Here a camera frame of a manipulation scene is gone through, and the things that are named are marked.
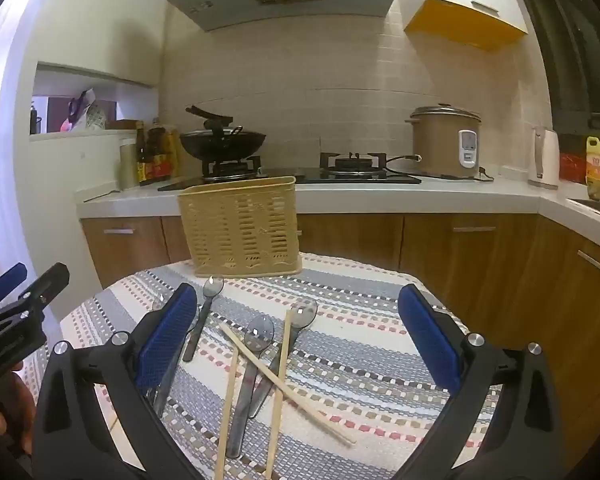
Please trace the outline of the person's left hand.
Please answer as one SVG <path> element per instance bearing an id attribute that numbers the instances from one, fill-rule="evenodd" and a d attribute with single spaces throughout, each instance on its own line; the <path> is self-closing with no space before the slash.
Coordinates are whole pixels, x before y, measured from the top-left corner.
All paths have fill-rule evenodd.
<path id="1" fill-rule="evenodd" d="M 17 457 L 32 453 L 35 400 L 20 377 L 23 362 L 0 378 L 0 439 L 15 448 Z"/>

